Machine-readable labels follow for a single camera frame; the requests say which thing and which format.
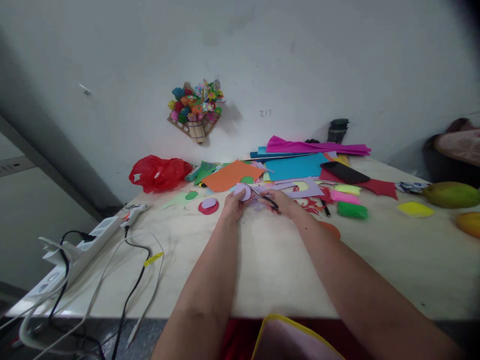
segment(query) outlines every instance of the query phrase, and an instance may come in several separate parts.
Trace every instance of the black phone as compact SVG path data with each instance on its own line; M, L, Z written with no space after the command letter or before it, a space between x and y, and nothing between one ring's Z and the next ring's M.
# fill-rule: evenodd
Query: black phone
M320 166L322 169L327 170L340 180L344 181L345 184L360 184L366 183L370 180L367 175L363 175L361 172L353 170L351 167L345 166L338 161L324 162L323 164L320 164Z

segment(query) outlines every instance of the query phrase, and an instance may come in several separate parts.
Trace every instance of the small wooden basket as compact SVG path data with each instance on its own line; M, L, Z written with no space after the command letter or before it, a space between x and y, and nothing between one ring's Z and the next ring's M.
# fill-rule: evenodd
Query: small wooden basket
M184 84L183 88L193 91L188 82ZM220 115L215 112L211 115L212 120L210 120L209 116L204 116L202 121L188 121L186 123L180 123L178 121L174 121L172 119L172 113L170 113L167 120L177 129L180 129L184 134L191 138L194 143L201 144L207 139L207 136L212 132L215 124L220 119Z

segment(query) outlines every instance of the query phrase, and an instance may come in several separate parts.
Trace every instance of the glue gun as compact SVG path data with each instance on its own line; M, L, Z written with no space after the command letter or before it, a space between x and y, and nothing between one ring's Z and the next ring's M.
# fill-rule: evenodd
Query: glue gun
M135 220L139 216L140 213L143 213L145 210L147 210L147 205L141 204L141 205L132 205L127 208L129 210L128 215L125 216L123 219L125 220L124 222L121 223L121 227L132 227L134 224Z

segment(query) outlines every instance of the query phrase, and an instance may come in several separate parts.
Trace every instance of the hand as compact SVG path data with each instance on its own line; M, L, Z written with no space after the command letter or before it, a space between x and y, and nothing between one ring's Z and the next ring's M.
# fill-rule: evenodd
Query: hand
M260 195L270 195L270 198L278 205L278 211L275 211L272 208L272 203L270 201L263 198L258 199L259 202L266 205L268 210L278 215L283 214L289 219L292 218L295 211L302 209L302 207L297 204L296 201L293 201L291 198L289 198L283 191L268 189L266 191L262 191Z
M224 219L233 219L238 221L242 217L242 211L246 205L249 204L251 199L254 197L254 193L251 193L250 199L247 201L240 201L245 195L245 189L240 191L238 194L234 195L234 193L230 193L225 198L225 205L223 206L223 210L221 212L220 217Z

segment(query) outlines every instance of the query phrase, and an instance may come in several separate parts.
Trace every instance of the white table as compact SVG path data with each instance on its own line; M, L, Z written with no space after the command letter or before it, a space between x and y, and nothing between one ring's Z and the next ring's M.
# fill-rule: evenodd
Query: white table
M352 167L373 179L384 181L422 182L421 179L377 162L368 157L352 158ZM183 190L205 189L193 183ZM147 312L149 318L168 318L195 262L203 251L223 208L227 192L211 195L220 202L219 210L203 215L196 198L186 209L162 205L177 192L141 193L130 204L147 203L151 207L134 224L131 234L154 233L165 252L165 264L159 290ZM399 201L376 196L367 189L360 199L370 214L368 220L356 220L337 214L330 205L331 218L341 240L360 254L393 286L405 295L422 313L432 320L471 320L478 318L476 305L480 279L480 240L467 235L453 223L459 213L473 209L448 210L428 204L422 196L398 192ZM423 219L412 219L396 209L400 203L418 201L435 210ZM239 269L232 315L262 318L269 313L289 317L338 318L320 283L307 251L294 224L285 217L263 210L247 208L240 221ZM82 317L89 303L100 272L114 246L123 238L117 231L85 272L65 293L59 316ZM156 253L158 246L144 236ZM140 244L140 238L134 239ZM119 318L125 299L140 272L145 251L123 245L107 272L107 277L92 308L98 318ZM145 271L135 296L127 309L129 318L140 316L154 288L153 281L160 261ZM31 306L22 299L8 313L14 316ZM43 316L52 303L35 313Z

